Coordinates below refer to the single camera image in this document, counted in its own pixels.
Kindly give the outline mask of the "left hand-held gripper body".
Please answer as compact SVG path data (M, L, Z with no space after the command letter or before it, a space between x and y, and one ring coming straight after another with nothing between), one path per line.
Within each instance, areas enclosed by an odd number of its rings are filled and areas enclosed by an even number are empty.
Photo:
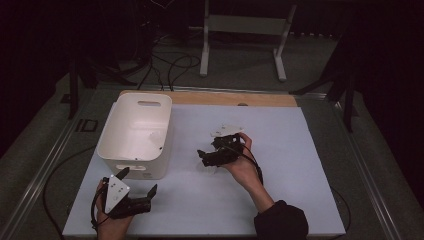
M110 218L123 219L151 211L151 195L130 198L130 187L114 175L105 178L105 184L104 213Z

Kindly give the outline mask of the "white plastic storage bin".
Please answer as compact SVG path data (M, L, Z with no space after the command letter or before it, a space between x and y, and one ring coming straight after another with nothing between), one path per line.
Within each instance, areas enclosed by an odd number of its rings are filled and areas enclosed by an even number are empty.
M113 105L103 128L97 154L117 174L130 168L129 179L161 179L165 176L172 148L172 99L164 94L123 93ZM153 131L166 135L163 148L149 140ZM140 161L131 160L138 152Z

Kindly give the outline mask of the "person's left hand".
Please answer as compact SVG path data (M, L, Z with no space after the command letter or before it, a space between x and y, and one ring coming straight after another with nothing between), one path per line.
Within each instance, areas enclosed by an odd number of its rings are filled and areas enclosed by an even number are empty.
M133 220L133 216L123 219L111 219L102 211L103 197L96 200L96 220L98 240L125 240L126 233Z

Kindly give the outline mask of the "metal floor rail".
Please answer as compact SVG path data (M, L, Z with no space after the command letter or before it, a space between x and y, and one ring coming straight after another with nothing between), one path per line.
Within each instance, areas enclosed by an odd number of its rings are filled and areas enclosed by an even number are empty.
M351 132L348 131L343 121L343 109L340 103L332 106L332 111L337 119L338 125L343 132L348 148L353 154L353 162L367 192L374 212L380 222L387 240L403 240L393 218L389 212L387 204L378 189L378 186L365 162L365 158Z
M82 91L73 118L68 104L49 100L0 158L0 240L12 240L26 221L93 94Z

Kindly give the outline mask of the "person's right hand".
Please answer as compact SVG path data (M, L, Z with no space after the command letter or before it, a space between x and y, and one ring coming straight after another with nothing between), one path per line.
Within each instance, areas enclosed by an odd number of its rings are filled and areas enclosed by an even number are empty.
M263 188L251 153L252 140L244 133L240 133L243 140L243 152L236 161L224 164L236 182L238 182L249 194L258 193Z

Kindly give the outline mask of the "black metal stand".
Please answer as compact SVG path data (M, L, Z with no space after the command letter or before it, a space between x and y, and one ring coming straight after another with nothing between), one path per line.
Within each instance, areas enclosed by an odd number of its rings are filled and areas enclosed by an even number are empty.
M290 94L301 96L327 83L332 83L325 96L328 102L338 102L342 96L345 97L343 123L347 130L351 132L355 85L354 57L352 56L352 51L349 49L349 40L345 34L338 40L319 79L303 88L290 91Z
M91 58L74 57L69 64L69 119L72 119L79 109L79 80L86 85L87 88L95 89L98 85L96 73L106 75L114 82L124 86L135 86L135 83L125 79L120 73L115 72L105 65L97 63Z

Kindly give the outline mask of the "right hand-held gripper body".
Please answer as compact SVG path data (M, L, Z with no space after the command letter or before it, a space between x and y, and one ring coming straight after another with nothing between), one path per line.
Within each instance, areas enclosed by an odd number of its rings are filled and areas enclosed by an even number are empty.
M207 153L210 156L212 166L220 166L234 162L243 152L243 144L241 143L240 133L242 127L223 124L219 129L211 133L211 137L231 137L231 143L228 146L215 149L214 152Z

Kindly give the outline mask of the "pale blue table mat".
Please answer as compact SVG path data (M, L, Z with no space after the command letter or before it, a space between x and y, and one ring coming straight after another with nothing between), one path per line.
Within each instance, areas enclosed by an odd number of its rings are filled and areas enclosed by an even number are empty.
M197 151L211 150L211 133L223 124L242 127L264 185L275 200L302 209L311 236L342 235L345 228L303 112L298 107L176 104L173 146L166 175L131 180L135 196L155 184L150 212L135 217L128 231L141 237L247 237L255 233L257 211L247 192L223 168L200 171Z

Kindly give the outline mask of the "white metal stand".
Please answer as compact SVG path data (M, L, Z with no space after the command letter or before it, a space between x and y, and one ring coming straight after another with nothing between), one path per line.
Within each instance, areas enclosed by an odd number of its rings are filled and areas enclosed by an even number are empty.
M279 81L285 82L287 80L282 53L297 9L296 4L290 6L288 14L284 19L216 15L210 13L209 7L210 0L204 0L203 49L200 61L200 75L202 77L208 75L210 54L209 33L226 32L279 36L280 44L273 50L273 58Z

